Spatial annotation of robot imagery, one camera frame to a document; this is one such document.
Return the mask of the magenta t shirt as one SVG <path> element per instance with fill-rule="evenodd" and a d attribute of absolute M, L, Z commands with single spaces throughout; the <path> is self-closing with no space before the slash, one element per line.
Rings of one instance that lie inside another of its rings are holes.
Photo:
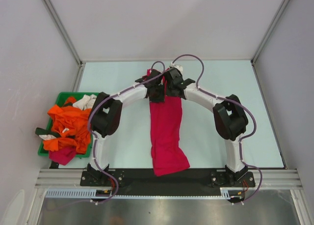
<path fill-rule="evenodd" d="M 176 173 L 190 167 L 179 147 L 182 122 L 182 100 L 165 96 L 164 102 L 150 102 L 151 157 L 156 176 Z"/>

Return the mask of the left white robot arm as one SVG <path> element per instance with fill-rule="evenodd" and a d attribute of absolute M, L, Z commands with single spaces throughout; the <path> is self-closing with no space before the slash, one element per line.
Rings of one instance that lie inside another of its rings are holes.
<path fill-rule="evenodd" d="M 98 94 L 88 119 L 89 131 L 93 136 L 92 158 L 87 166 L 91 179 L 97 185 L 104 185 L 108 178 L 109 156 L 105 144 L 119 127 L 123 108 L 148 97 L 149 90 L 159 84 L 164 72 L 152 70 L 149 75 L 115 94 Z"/>

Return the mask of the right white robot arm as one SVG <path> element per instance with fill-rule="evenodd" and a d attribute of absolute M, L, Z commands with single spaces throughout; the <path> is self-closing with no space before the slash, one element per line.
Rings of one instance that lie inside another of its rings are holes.
<path fill-rule="evenodd" d="M 225 140 L 227 163 L 226 180 L 238 186 L 244 180 L 247 166 L 240 159 L 239 138 L 246 132 L 248 118 L 239 98 L 232 94 L 221 97 L 197 87 L 192 79 L 183 79 L 182 67 L 172 65 L 164 73 L 166 94 L 195 102 L 213 113 L 215 129 Z"/>

